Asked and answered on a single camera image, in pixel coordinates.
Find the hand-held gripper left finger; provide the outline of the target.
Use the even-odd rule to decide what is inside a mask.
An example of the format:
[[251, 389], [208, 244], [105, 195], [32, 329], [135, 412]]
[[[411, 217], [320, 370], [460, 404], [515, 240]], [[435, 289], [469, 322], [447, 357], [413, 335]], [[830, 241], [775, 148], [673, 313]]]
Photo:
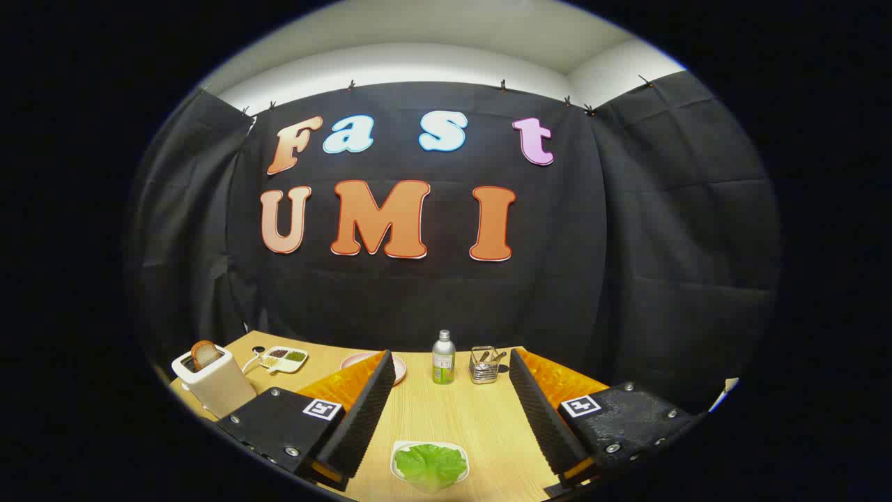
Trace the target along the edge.
[[396, 379], [389, 350], [299, 391], [271, 387], [216, 422], [227, 441], [290, 476], [344, 492]]

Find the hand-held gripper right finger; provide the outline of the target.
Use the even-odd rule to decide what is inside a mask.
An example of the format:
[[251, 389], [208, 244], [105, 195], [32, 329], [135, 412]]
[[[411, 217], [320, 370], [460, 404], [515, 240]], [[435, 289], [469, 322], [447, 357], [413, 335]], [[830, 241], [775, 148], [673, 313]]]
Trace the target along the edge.
[[608, 386], [526, 349], [512, 350], [509, 379], [564, 488], [637, 470], [701, 422], [641, 383]]

